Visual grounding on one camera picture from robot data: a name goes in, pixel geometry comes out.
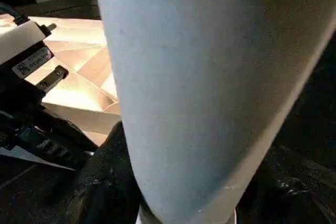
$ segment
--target cable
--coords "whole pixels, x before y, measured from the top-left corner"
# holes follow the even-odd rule
[[[20,14],[17,11],[15,11],[11,6],[2,2],[0,2],[0,10],[3,10],[5,13],[10,14],[14,18],[20,16]]]
[[[4,11],[5,13],[11,15],[14,17],[14,23],[19,26],[27,21],[29,21],[29,18],[26,17],[23,14],[18,13],[15,11],[11,6],[0,2],[0,10]]]

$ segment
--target lit surface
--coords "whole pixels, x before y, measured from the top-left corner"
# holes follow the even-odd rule
[[[52,89],[42,101],[84,110],[103,111],[96,101],[82,91]]]

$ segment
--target barcode label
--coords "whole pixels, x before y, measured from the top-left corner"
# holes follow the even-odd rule
[[[42,47],[24,61],[12,67],[14,73],[21,79],[26,78],[44,63],[51,59],[51,52],[47,47]]]

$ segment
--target black machine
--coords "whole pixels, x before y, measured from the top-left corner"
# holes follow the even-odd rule
[[[16,37],[25,32],[47,37],[54,27],[39,26],[27,18],[14,15],[15,20],[19,20],[15,28],[18,32],[14,30],[9,35],[5,34],[4,40],[20,44]],[[74,124],[41,105],[47,92],[69,72],[57,66],[36,85],[26,81],[25,77],[54,56],[43,41],[28,45],[0,65],[0,146],[11,150],[17,145],[46,161],[77,169],[87,161],[89,153],[97,149],[96,144]]]

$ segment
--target white cylindrical object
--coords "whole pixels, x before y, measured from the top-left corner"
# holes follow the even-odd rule
[[[335,28],[335,0],[99,0],[131,162],[163,223],[225,223]]]

